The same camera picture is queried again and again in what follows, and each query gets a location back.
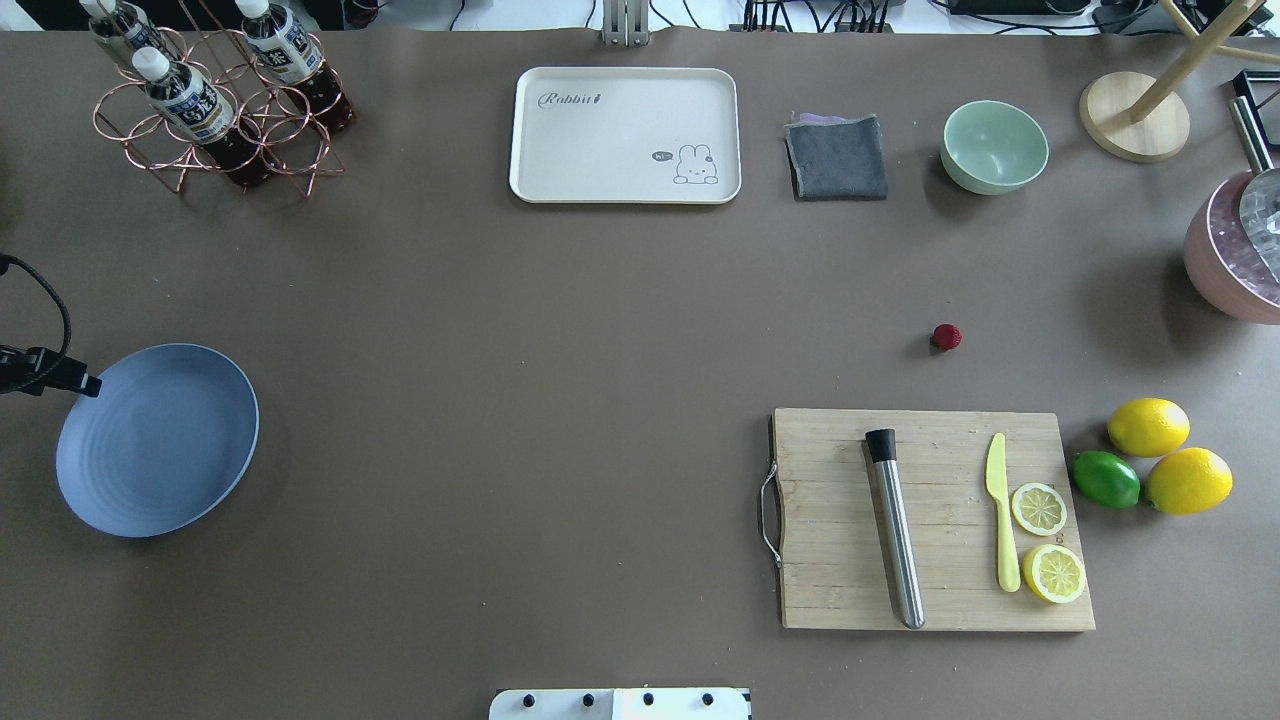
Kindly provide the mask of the blue plate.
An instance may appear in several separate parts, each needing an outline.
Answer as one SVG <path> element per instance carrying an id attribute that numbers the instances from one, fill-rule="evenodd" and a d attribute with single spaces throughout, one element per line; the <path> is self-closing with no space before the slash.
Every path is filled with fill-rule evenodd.
<path id="1" fill-rule="evenodd" d="M 237 486 L 260 411 L 246 373 L 192 343 L 140 350 L 108 368 L 96 398 L 70 409 L 55 468 L 69 509 L 110 536 L 161 536 L 196 521 Z"/>

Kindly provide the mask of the dark drink bottle front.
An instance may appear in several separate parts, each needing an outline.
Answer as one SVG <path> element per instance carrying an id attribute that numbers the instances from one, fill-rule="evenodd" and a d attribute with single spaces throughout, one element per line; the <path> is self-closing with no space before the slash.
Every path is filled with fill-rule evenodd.
<path id="1" fill-rule="evenodd" d="M 273 177 L 256 131 L 195 67 L 142 47 L 132 58 L 151 105 L 209 156 L 229 181 L 256 187 Z"/>

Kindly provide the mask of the dark drink bottle middle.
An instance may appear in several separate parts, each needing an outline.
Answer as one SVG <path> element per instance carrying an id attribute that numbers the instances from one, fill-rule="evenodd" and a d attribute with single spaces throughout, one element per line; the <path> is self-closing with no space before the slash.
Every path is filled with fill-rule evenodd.
<path id="1" fill-rule="evenodd" d="M 241 31 L 253 55 L 302 117 L 334 135 L 355 119 L 355 108 L 320 46 L 294 13 L 274 1 L 238 1 Z"/>

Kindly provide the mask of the beige rabbit tray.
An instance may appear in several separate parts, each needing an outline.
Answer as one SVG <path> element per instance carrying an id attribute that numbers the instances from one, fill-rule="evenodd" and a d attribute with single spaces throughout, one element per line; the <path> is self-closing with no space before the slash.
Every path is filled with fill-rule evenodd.
<path id="1" fill-rule="evenodd" d="M 717 68 L 535 67 L 515 91 L 525 202 L 724 204 L 742 183 L 737 86 Z"/>

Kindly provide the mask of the grey folded cloth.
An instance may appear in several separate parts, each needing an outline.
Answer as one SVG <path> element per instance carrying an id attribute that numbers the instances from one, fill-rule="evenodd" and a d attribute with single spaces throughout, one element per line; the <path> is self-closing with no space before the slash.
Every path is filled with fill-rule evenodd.
<path id="1" fill-rule="evenodd" d="M 799 113 L 783 128 L 797 199 L 887 199 L 878 115 L 850 119 Z"/>

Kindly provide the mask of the green bowl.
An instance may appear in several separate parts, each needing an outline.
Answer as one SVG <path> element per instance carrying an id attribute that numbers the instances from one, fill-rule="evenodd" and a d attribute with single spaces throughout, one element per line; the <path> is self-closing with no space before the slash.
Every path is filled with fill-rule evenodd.
<path id="1" fill-rule="evenodd" d="M 1039 123 L 1020 108 L 975 100 L 948 115 L 940 158 L 961 188 L 997 196 L 1039 177 L 1050 160 L 1050 143 Z"/>

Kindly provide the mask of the yellow plastic knife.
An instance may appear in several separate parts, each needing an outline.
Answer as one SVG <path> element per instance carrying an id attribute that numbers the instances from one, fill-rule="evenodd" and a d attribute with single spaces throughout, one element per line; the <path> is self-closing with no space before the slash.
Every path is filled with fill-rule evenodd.
<path id="1" fill-rule="evenodd" d="M 998 587 L 1016 593 L 1021 587 L 1016 546 L 1012 538 L 1009 477 L 1006 468 L 1006 436 L 995 433 L 989 441 L 984 470 L 986 492 L 995 502 L 996 577 Z"/>

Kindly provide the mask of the lemon slice upper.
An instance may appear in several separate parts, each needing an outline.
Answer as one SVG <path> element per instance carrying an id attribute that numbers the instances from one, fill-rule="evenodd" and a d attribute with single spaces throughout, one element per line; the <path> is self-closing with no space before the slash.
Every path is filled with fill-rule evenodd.
<path id="1" fill-rule="evenodd" d="M 1012 520 L 1025 532 L 1038 537 L 1060 533 L 1068 524 L 1065 498 L 1043 483 L 1025 483 L 1010 498 Z"/>

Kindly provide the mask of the lemon slice lower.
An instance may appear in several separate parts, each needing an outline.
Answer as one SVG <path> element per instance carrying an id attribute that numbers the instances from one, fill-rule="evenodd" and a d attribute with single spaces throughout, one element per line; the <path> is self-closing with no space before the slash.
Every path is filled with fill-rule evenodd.
<path id="1" fill-rule="evenodd" d="M 1050 603 L 1070 603 L 1085 589 L 1085 566 L 1070 548 L 1039 544 L 1025 552 L 1021 575 L 1029 589 Z"/>

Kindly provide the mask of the yellow lemon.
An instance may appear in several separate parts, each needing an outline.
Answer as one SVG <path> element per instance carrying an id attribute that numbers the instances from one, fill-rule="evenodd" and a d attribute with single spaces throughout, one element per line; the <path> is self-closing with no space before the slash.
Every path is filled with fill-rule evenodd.
<path id="1" fill-rule="evenodd" d="M 1233 491 L 1234 475 L 1216 452 L 1190 447 L 1158 460 L 1147 479 L 1147 497 L 1161 512 L 1189 515 L 1220 505 Z"/>
<path id="2" fill-rule="evenodd" d="M 1190 434 L 1190 418 L 1166 398 L 1134 398 L 1106 421 L 1111 443 L 1123 454 L 1161 457 L 1179 450 Z"/>

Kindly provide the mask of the wooden mug tree stand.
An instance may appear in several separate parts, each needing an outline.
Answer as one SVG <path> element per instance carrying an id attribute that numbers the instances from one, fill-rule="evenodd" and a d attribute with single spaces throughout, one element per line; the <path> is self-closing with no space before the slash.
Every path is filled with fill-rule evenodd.
<path id="1" fill-rule="evenodd" d="M 1211 54 L 1279 64 L 1276 53 L 1226 45 L 1231 33 L 1262 8 L 1262 1 L 1226 1 L 1219 17 L 1202 31 L 1194 28 L 1175 3 L 1158 5 L 1188 38 L 1184 53 L 1157 78 L 1128 70 L 1101 76 L 1085 86 L 1078 102 L 1088 136 L 1114 156 L 1134 163 L 1164 161 L 1181 151 L 1190 133 L 1190 117 L 1175 88 Z"/>

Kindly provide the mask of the pink bowl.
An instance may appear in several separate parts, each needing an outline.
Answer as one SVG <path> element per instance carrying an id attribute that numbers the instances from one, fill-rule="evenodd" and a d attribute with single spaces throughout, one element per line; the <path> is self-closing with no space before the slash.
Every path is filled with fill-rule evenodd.
<path id="1" fill-rule="evenodd" d="M 1277 282 L 1242 227 L 1236 205 L 1252 179 L 1248 170 L 1224 181 L 1188 225 L 1183 260 L 1199 295 L 1243 322 L 1279 323 Z"/>

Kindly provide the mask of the metal ice scoop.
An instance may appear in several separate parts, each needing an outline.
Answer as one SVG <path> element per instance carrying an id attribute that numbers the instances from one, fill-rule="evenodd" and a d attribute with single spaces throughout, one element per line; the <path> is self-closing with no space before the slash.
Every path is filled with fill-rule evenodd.
<path id="1" fill-rule="evenodd" d="M 1236 214 L 1260 260 L 1279 281 L 1279 170 L 1248 99 L 1235 96 L 1230 110 L 1253 173 L 1242 192 Z"/>

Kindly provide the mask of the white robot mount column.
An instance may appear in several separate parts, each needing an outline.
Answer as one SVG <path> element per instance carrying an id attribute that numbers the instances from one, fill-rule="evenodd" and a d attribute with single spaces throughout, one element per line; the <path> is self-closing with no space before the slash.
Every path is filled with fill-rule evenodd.
<path id="1" fill-rule="evenodd" d="M 489 719 L 751 719 L 750 691 L 733 687 L 507 689 Z"/>

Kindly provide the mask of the aluminium frame post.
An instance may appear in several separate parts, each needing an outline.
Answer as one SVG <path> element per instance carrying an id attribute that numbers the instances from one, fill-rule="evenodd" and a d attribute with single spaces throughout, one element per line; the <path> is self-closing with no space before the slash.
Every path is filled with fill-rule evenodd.
<path id="1" fill-rule="evenodd" d="M 607 47 L 641 47 L 650 42 L 650 4 L 645 0 L 603 0 L 602 42 Z"/>

